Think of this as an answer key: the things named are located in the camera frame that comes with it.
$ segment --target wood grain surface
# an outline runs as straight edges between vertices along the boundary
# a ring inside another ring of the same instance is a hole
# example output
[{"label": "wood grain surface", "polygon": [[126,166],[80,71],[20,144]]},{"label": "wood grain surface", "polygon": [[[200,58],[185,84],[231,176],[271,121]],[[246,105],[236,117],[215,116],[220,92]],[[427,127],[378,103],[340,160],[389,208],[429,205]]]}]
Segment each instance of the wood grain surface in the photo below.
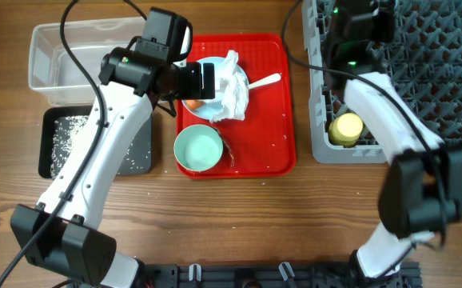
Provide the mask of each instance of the wood grain surface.
[{"label": "wood grain surface", "polygon": [[[18,203],[32,206],[51,181],[38,176],[44,96],[27,85],[32,29],[58,22],[68,0],[0,3],[0,273],[18,252],[10,216]],[[280,33],[293,1],[141,2],[187,17],[197,34]],[[77,4],[69,20],[137,16],[116,1]],[[288,40],[303,49],[300,10]],[[325,165],[311,152],[309,73],[291,66],[297,165],[281,178],[192,181],[177,171],[175,121],[155,112],[156,161],[147,175],[117,177],[101,231],[118,249],[146,263],[187,265],[308,263],[346,260],[378,223],[376,200],[386,165]],[[449,229],[445,251],[421,247],[426,287],[462,287],[462,223]],[[8,287],[48,287],[62,276],[22,261]]]}]

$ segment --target white napkin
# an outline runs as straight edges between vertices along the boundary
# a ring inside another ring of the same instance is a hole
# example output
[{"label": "white napkin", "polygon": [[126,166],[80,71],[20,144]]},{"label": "white napkin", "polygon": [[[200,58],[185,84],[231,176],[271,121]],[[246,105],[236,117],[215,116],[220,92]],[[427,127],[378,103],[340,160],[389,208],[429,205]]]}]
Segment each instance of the white napkin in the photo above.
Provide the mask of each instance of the white napkin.
[{"label": "white napkin", "polygon": [[211,123],[223,119],[245,119],[245,110],[249,103],[247,75],[238,69],[238,53],[230,50],[224,62],[215,71],[215,99],[205,102],[221,101],[223,109],[212,116]]}]

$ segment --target teal bowl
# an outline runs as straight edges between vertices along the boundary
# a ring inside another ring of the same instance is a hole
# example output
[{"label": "teal bowl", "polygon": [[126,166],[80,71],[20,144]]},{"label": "teal bowl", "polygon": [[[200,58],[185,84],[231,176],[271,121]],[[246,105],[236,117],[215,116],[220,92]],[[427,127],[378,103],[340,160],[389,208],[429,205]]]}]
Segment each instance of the teal bowl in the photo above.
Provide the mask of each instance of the teal bowl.
[{"label": "teal bowl", "polygon": [[202,172],[221,160],[224,144],[214,128],[206,125],[186,127],[174,142],[174,156],[185,169]]}]

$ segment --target yellow object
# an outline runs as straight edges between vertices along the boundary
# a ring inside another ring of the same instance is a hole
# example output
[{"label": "yellow object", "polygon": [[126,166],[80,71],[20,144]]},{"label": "yellow object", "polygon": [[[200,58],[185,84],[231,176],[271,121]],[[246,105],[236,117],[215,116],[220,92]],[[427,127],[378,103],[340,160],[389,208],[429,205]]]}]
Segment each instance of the yellow object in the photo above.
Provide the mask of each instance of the yellow object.
[{"label": "yellow object", "polygon": [[353,146],[359,139],[363,126],[362,120],[356,114],[343,114],[330,123],[329,140],[334,145]]}]

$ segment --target robotic arm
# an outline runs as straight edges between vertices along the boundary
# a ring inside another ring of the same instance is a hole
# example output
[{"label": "robotic arm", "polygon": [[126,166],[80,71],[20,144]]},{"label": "robotic arm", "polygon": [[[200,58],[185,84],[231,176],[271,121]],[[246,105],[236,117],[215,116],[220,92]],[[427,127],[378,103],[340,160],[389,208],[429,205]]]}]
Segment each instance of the robotic arm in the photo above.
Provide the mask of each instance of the robotic arm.
[{"label": "robotic arm", "polygon": [[[400,111],[378,90],[360,79],[325,75],[333,93],[340,95],[372,131],[391,164],[379,201],[381,223],[368,242],[352,253],[350,261],[359,278],[366,281],[396,273],[416,243],[428,241],[434,231],[442,230],[448,222],[462,219],[462,147],[445,146],[442,139],[419,122],[396,93],[380,63],[363,52],[364,40],[379,35],[377,40],[388,40],[383,37],[389,33],[379,28],[383,21],[390,21],[385,10],[376,1],[348,0],[337,7],[340,15],[333,20],[324,43],[325,65],[359,75],[385,90],[410,115],[432,149],[430,154],[425,151]],[[363,30],[356,30],[358,23]],[[136,39],[135,51],[116,48],[105,56],[99,78],[108,110],[106,128],[68,202],[26,253],[30,264],[91,286],[136,287],[149,281],[144,264],[116,252],[115,240],[97,232],[97,228],[119,163],[158,101],[171,103],[170,113],[175,115],[174,99],[214,97],[211,64],[202,67],[204,79],[197,63],[187,63],[186,67],[173,65],[188,56],[191,35],[186,19],[153,8],[144,34]],[[183,42],[188,44],[184,53]],[[96,134],[99,109],[96,102],[74,151],[36,207],[20,205],[13,213],[11,228],[21,247],[63,197]],[[429,157],[439,159],[440,173],[445,179],[444,198],[438,197],[435,185],[423,185],[424,174],[435,172],[429,168]]]}]

